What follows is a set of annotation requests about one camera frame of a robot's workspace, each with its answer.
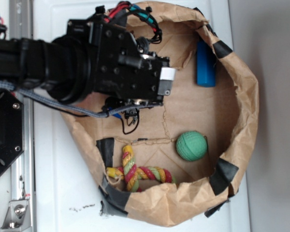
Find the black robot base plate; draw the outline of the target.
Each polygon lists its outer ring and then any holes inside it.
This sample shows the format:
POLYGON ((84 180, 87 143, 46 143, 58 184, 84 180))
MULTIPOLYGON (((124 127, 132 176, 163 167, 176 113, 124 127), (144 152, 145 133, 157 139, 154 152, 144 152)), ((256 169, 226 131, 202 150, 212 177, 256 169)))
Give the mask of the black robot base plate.
POLYGON ((0 177, 23 152, 23 104, 0 92, 0 177))

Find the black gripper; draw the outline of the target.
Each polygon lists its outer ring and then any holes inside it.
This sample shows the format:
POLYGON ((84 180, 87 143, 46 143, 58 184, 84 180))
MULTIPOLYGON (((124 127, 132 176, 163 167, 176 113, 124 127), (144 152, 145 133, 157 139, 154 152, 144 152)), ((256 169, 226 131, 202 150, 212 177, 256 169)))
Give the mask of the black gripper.
POLYGON ((92 17, 68 22, 66 38, 75 50, 81 97, 104 93, 134 104, 161 103, 171 94, 176 70, 169 58, 143 54, 143 37, 92 17))

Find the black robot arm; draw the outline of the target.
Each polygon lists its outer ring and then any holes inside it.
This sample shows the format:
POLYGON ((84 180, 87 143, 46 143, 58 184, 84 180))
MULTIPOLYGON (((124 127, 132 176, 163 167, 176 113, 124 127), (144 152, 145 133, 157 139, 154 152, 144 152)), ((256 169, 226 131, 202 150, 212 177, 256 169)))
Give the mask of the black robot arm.
POLYGON ((171 93, 176 70, 135 37, 100 14, 71 20, 51 43, 0 39, 0 80, 45 89, 55 100, 81 102, 92 92, 123 102, 160 103, 171 93))

